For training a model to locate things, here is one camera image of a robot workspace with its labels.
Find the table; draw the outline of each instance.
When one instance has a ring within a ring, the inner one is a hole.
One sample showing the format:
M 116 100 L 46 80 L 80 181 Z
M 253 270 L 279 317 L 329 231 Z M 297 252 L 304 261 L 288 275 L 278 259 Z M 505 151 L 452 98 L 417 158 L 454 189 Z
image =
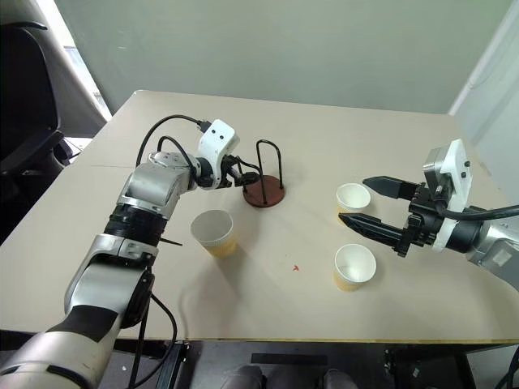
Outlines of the table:
M 137 91 L 78 160 L 67 167 L 0 247 L 0 328 L 42 331 L 63 316 L 63 295 L 92 239 L 102 233 L 131 173 L 146 131 L 183 113 L 220 118 L 241 138 L 234 153 L 255 161 L 255 141 L 270 139 L 283 156 L 285 199 L 257 209 L 239 188 L 196 190 L 181 197 L 159 244 L 154 293 L 174 312 L 179 339 L 382 342 L 512 342 L 519 339 L 519 295 L 464 255 L 429 247 L 399 258 L 337 220 L 335 189 L 345 182 L 390 175 L 423 181 L 428 152 L 461 137 L 447 115 L 299 105 L 273 101 Z M 195 152 L 200 132 L 170 121 L 158 137 L 175 137 Z M 505 205 L 477 162 L 470 202 Z M 275 173 L 265 148 L 265 172 Z M 402 226 L 408 203 L 372 193 L 366 213 Z M 215 260 L 189 225 L 212 208 L 231 213 L 239 248 Z M 345 293 L 332 282 L 334 254 L 346 243 L 369 247 L 375 278 Z M 167 339 L 168 319 L 150 309 L 147 337 Z M 135 337 L 137 328 L 122 332 Z

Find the black chair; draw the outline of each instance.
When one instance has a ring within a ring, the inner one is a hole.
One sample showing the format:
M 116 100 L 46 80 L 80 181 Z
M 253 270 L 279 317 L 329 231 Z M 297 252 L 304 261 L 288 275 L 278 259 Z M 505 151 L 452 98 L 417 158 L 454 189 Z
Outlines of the black chair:
M 57 130 L 59 116 L 45 57 L 28 31 L 46 27 L 17 23 L 0 28 L 1 243 L 59 175 L 72 150 Z

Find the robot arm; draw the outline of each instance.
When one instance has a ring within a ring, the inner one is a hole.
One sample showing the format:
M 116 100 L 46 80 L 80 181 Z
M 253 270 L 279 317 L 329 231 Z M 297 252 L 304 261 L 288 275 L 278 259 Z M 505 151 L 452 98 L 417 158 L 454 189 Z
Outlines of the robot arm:
M 232 169 L 238 142 L 234 130 L 216 120 L 200 140 L 200 156 L 159 151 L 135 169 L 66 291 L 66 317 L 0 368 L 0 387 L 99 385 L 119 331 L 139 323 L 148 308 L 157 245 L 180 195 L 198 185 L 228 187 L 228 174 L 237 186 L 259 178 Z
M 460 140 L 431 151 L 423 170 L 427 185 L 387 176 L 363 181 L 380 195 L 410 201 L 411 215 L 403 229 L 362 213 L 343 213 L 340 219 L 364 237 L 391 246 L 401 257 L 411 244 L 467 254 L 470 262 L 519 291 L 519 216 L 513 216 L 519 215 L 519 207 L 493 215 L 478 207 L 465 207 L 472 175 Z

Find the paper cup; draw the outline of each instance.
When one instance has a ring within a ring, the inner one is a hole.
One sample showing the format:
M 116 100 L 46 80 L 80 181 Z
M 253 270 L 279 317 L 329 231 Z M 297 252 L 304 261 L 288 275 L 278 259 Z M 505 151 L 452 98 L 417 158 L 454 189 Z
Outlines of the paper cup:
M 338 213 L 361 212 L 371 201 L 370 192 L 361 184 L 344 184 L 337 188 Z
M 362 245 L 341 247 L 335 254 L 333 280 L 341 290 L 355 290 L 375 275 L 375 256 Z
M 191 223 L 191 234 L 212 256 L 224 258 L 236 251 L 233 218 L 218 209 L 198 215 Z

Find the beige table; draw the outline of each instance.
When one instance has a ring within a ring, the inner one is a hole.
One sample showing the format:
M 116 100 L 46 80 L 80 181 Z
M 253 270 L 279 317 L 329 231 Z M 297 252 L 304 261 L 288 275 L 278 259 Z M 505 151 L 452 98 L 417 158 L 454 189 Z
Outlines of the beige table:
M 235 153 L 247 160 L 255 160 L 258 138 L 271 139 L 283 153 L 287 188 L 283 202 L 264 210 L 245 203 L 239 188 L 181 197 L 164 237 L 184 247 L 161 243 L 154 267 L 154 291 L 174 312 L 181 339 L 519 339 L 519 294 L 508 284 L 450 251 L 413 247 L 399 258 L 337 220 L 341 183 L 375 175 L 422 181 L 429 150 L 461 136 L 453 118 L 161 92 L 132 96 L 2 245 L 1 329 L 42 331 L 61 320 L 68 282 L 103 231 L 141 139 L 172 113 L 228 122 L 242 139 Z M 191 152 L 200 137 L 182 121 L 158 133 Z M 274 154 L 265 150 L 267 173 L 274 173 Z M 504 205 L 470 147 L 469 154 L 471 203 Z M 367 212 L 401 227 L 407 205 L 373 194 Z M 189 233 L 190 222 L 211 208 L 228 210 L 236 221 L 240 247 L 232 258 L 211 258 Z M 337 248 L 351 242 L 368 246 L 378 269 L 371 283 L 345 293 L 332 282 L 332 265 Z M 154 306 L 148 338 L 170 332 Z M 135 336 L 136 329 L 122 335 Z

